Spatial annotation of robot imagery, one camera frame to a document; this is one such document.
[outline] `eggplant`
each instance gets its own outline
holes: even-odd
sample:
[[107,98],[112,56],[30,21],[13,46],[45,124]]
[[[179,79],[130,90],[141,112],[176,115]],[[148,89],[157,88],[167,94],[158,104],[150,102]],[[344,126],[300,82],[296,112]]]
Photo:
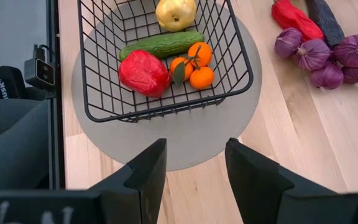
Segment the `eggplant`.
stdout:
[[324,0],[306,0],[309,18],[320,27],[324,34],[324,41],[332,50],[345,38],[341,26],[338,24],[332,10]]

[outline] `tangerine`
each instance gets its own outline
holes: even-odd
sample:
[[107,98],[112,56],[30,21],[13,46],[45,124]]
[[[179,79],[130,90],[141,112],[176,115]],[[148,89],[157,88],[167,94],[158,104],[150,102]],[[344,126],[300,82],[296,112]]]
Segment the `tangerine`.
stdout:
[[210,86],[214,81],[214,71],[208,67],[201,67],[190,75],[190,85],[197,89],[203,90]]
[[212,49],[208,44],[204,42],[195,43],[189,48],[189,51],[187,52],[189,58],[194,57],[196,53],[197,56],[191,61],[193,66],[198,65],[199,67],[205,67],[210,63],[212,59]]
[[[170,65],[171,74],[173,75],[175,68],[178,66],[178,64],[180,62],[187,63],[187,61],[188,60],[185,59],[184,57],[177,57],[177,58],[173,59],[171,62],[171,65]],[[188,63],[185,67],[185,80],[184,81],[186,81],[187,79],[190,78],[190,75],[193,73],[193,71],[194,71],[194,68],[193,68],[192,64]]]

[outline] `red pepper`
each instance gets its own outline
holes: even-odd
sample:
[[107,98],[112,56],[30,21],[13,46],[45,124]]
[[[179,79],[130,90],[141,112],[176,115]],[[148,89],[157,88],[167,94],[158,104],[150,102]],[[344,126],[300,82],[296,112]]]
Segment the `red pepper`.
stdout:
[[292,5],[290,0],[278,0],[272,6],[272,16],[281,28],[296,28],[303,40],[323,39],[321,29],[300,9]]
[[135,50],[119,66],[122,84],[144,96],[159,98],[171,84],[171,76],[164,64],[154,55]]

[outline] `gray round mat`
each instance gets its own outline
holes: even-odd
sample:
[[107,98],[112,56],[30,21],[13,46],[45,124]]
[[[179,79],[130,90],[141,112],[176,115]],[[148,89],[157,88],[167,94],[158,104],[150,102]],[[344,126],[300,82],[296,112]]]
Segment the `gray round mat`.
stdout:
[[[229,11],[224,9],[221,16],[228,17],[228,15]],[[254,114],[262,83],[262,67],[257,47],[244,24],[239,19],[237,22],[254,72],[252,87],[245,93],[226,98],[218,106],[182,111],[138,123],[122,121],[95,123],[85,115],[79,54],[73,72],[72,94],[75,112],[83,131],[100,150],[123,164],[158,138],[167,138],[167,170],[197,165],[224,150],[229,138],[238,137]],[[85,40],[85,45],[87,44],[91,44],[89,39]],[[90,101],[92,97],[98,96],[88,95]],[[98,113],[94,111],[93,115],[97,117]]]

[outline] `pear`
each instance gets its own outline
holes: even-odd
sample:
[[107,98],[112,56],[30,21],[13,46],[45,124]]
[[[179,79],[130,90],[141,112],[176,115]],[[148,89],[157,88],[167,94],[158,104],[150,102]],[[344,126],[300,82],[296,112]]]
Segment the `pear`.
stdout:
[[187,28],[196,18],[195,0],[161,0],[155,9],[158,23],[170,32]]

